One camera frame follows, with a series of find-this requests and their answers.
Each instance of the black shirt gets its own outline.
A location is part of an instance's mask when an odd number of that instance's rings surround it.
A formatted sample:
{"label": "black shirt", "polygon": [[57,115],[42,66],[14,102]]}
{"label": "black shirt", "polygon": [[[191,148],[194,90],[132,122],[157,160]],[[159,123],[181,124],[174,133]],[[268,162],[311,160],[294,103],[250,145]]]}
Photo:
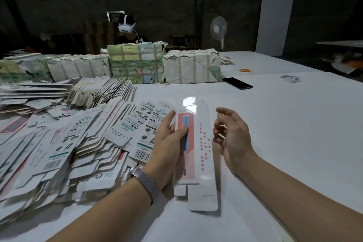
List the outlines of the black shirt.
{"label": "black shirt", "polygon": [[117,38],[115,40],[115,44],[125,44],[125,43],[141,43],[141,39],[143,40],[143,42],[149,42],[148,39],[143,36],[143,35],[139,35],[139,38],[136,36],[134,39],[128,39],[126,36],[120,36],[119,38]]}

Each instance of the toothbrush image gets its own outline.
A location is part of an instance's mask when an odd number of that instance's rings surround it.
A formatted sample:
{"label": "toothbrush image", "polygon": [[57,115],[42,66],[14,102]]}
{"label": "toothbrush image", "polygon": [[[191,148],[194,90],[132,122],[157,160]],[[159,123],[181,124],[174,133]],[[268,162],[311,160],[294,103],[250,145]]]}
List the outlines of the toothbrush image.
{"label": "toothbrush image", "polygon": [[[182,124],[186,124],[189,128],[189,116],[188,115],[183,115]],[[182,151],[184,154],[184,159],[185,159],[187,157],[187,151],[189,148],[189,132],[185,135],[185,138],[183,139],[183,143],[181,145],[182,145],[181,148],[182,148]]]}

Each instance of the forearm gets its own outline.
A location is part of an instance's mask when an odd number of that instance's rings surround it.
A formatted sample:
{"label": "forearm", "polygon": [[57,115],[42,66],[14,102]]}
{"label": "forearm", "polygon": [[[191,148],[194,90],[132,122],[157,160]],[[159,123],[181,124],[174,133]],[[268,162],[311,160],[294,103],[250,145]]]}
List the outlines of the forearm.
{"label": "forearm", "polygon": [[363,215],[280,171],[258,156],[235,173],[300,242],[363,241]]}
{"label": "forearm", "polygon": [[124,241],[151,203],[148,192],[132,178],[48,242]]}

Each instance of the silver mesh watch band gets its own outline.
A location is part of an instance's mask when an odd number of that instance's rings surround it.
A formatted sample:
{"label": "silver mesh watch band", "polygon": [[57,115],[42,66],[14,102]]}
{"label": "silver mesh watch band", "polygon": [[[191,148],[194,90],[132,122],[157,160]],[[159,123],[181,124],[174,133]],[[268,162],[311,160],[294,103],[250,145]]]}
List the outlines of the silver mesh watch band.
{"label": "silver mesh watch band", "polygon": [[160,193],[160,190],[155,182],[138,166],[131,168],[129,174],[135,176],[136,179],[144,186],[146,191],[150,194],[152,204]]}

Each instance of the white fan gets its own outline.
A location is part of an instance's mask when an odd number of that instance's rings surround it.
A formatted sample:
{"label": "white fan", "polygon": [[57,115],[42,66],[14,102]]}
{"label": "white fan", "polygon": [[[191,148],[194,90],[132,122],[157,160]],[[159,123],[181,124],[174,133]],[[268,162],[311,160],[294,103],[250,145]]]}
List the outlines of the white fan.
{"label": "white fan", "polygon": [[209,28],[214,39],[220,40],[222,43],[222,51],[224,49],[224,37],[227,33],[227,22],[221,16],[217,16],[212,20]]}

